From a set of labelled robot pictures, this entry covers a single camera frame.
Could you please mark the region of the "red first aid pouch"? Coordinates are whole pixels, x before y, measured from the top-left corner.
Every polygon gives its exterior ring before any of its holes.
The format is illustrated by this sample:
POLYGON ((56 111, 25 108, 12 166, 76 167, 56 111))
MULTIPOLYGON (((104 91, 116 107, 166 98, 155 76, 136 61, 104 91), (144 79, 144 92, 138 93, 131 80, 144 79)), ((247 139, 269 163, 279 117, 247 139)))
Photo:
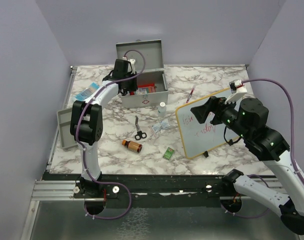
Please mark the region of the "red first aid pouch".
MULTIPOLYGON (((145 85, 139 85, 139 86, 138 86, 138 88, 146 88, 146 87, 149 87, 149 94, 150 94, 150 93, 155 93, 155 92, 156 92, 156 86, 155 86, 154 83, 145 84, 145 85)), ((135 92, 136 92, 136 91, 131 91, 131 92, 130 92, 130 95, 131 95, 131 96, 136 95, 135 92)))

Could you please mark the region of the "blue pouch packet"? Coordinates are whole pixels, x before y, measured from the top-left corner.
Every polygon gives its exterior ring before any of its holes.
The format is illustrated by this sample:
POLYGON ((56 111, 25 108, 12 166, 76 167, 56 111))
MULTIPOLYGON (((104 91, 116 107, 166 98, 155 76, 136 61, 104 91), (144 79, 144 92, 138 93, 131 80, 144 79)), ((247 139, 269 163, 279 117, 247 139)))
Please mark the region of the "blue pouch packet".
POLYGON ((76 101, 84 101, 89 98, 92 94, 94 94, 99 89, 99 86, 96 83, 92 83, 85 90, 78 93, 74 98, 76 101))

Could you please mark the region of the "medicine box teal orange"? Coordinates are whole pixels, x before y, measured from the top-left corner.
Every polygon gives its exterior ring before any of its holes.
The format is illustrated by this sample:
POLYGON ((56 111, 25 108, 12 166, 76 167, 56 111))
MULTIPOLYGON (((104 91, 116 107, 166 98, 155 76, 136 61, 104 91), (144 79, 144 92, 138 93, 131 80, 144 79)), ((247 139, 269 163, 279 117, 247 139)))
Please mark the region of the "medicine box teal orange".
POLYGON ((149 87, 139 87, 136 91, 136 95, 146 95, 150 93, 150 88, 149 87))

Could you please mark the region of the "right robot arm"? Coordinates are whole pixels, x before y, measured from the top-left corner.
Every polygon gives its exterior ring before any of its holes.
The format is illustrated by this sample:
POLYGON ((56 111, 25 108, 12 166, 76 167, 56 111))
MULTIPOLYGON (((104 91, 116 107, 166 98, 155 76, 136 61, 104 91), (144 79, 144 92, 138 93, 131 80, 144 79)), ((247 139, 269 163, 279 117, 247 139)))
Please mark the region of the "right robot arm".
POLYGON ((232 196, 246 195, 264 205, 293 233, 304 235, 304 175, 291 161, 290 146, 276 130, 266 125, 269 110, 257 98, 245 98, 235 110, 235 103, 211 96, 206 103, 191 108, 200 124, 210 113, 212 125, 224 124, 243 139, 245 147, 277 177, 286 193, 278 193, 255 182, 239 170, 232 170, 222 179, 222 191, 232 196))

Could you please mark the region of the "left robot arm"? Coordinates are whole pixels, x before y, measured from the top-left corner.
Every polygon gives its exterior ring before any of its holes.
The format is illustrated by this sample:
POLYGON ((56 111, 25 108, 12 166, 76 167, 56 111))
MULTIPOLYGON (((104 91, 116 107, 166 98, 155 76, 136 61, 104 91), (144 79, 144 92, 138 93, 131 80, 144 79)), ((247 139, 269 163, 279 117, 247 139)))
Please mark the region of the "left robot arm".
POLYGON ((70 133, 81 152, 81 177, 88 181, 85 191, 93 198, 103 190, 102 184, 97 181, 102 174, 98 141, 103 134, 103 109, 118 94, 125 96, 138 89, 135 64, 135 59, 117 59, 114 69, 103 78, 98 89, 90 97, 76 100, 72 105, 70 133))

